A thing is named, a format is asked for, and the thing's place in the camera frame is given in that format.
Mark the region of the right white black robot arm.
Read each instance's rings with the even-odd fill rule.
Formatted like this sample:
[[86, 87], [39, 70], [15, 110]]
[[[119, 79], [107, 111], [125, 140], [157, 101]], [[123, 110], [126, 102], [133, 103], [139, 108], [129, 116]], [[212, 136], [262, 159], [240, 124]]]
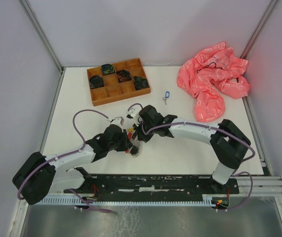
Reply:
[[160, 137], [186, 138], [210, 145], [218, 158], [209, 181], [209, 187], [215, 193], [221, 193], [227, 188], [229, 178], [248, 160], [245, 157], [248, 151], [252, 152], [251, 157], [255, 155], [251, 141], [229, 119], [207, 124], [187, 121], [176, 115], [164, 117], [151, 105], [139, 109], [131, 106], [127, 110], [127, 118], [135, 121], [133, 129], [139, 141], [148, 142], [157, 134]]

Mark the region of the red carabiner keyring with keys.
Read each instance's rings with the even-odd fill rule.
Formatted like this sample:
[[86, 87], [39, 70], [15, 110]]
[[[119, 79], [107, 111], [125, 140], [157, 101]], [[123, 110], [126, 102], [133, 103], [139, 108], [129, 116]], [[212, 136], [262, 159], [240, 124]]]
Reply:
[[127, 137], [129, 141], [132, 143], [132, 147], [128, 148], [125, 151], [125, 153], [130, 154], [133, 157], [137, 157], [141, 152], [142, 143], [141, 141], [138, 140], [137, 134], [133, 128], [129, 128], [127, 131], [128, 131]]

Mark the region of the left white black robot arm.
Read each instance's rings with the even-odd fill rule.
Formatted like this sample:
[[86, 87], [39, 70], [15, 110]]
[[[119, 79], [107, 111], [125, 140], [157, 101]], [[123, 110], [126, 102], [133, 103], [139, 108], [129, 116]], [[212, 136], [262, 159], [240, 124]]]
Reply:
[[82, 193], [92, 187], [92, 180], [80, 167], [105, 158], [111, 151], [125, 152], [132, 147], [127, 131], [111, 124], [103, 133], [95, 135], [73, 151], [44, 156], [32, 153], [14, 175], [12, 182], [19, 200], [36, 204], [49, 193], [78, 189]]

